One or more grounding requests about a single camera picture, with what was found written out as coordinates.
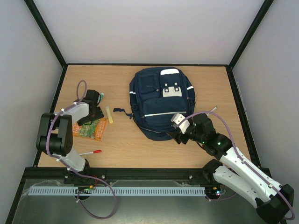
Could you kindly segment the orange Treehouse children's book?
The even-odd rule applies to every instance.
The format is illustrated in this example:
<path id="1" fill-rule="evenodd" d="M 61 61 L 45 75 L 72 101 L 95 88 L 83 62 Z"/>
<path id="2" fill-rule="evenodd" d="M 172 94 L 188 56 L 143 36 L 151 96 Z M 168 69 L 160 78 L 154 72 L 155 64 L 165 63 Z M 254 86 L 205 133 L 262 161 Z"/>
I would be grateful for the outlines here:
<path id="1" fill-rule="evenodd" d="M 102 141 L 108 119 L 101 118 L 89 124 L 79 126 L 77 123 L 72 125 L 73 136 L 87 138 L 90 140 Z"/>

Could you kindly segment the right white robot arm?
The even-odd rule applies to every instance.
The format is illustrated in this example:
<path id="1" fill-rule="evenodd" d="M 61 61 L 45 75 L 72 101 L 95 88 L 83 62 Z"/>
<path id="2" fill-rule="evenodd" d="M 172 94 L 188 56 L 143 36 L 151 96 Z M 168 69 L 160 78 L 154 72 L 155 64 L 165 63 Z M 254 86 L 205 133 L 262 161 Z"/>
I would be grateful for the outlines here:
<path id="1" fill-rule="evenodd" d="M 210 112 L 203 111 L 185 117 L 175 112 L 171 118 L 176 131 L 169 132 L 178 144 L 188 140 L 196 142 L 210 156 L 214 157 L 204 167 L 207 182 L 218 182 L 246 199 L 259 217 L 268 224 L 277 224 L 293 210 L 294 189 L 281 185 L 254 165 L 236 146 L 232 134 L 217 133 Z"/>

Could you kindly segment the navy blue student backpack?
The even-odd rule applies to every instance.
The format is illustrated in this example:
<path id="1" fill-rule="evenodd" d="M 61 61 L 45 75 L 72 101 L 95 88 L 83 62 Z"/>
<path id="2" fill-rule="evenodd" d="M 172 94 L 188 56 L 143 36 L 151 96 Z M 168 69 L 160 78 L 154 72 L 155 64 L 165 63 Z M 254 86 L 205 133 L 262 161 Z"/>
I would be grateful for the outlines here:
<path id="1" fill-rule="evenodd" d="M 171 140 L 168 132 L 175 128 L 171 122 L 174 114 L 193 114 L 196 96 L 194 87 L 175 67 L 154 67 L 138 71 L 129 84 L 132 119 L 150 140 Z"/>

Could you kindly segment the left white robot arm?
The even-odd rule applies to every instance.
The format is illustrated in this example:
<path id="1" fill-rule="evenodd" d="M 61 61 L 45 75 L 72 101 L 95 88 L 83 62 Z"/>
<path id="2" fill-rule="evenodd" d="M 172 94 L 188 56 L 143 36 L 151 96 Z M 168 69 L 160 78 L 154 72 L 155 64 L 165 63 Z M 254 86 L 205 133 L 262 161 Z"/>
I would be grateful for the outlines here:
<path id="1" fill-rule="evenodd" d="M 68 169 L 77 172 L 87 170 L 89 162 L 74 149 L 72 125 L 90 125 L 103 118 L 100 100 L 99 92 L 87 90 L 82 100 L 75 100 L 68 108 L 42 114 L 36 140 L 37 151 L 55 158 Z"/>

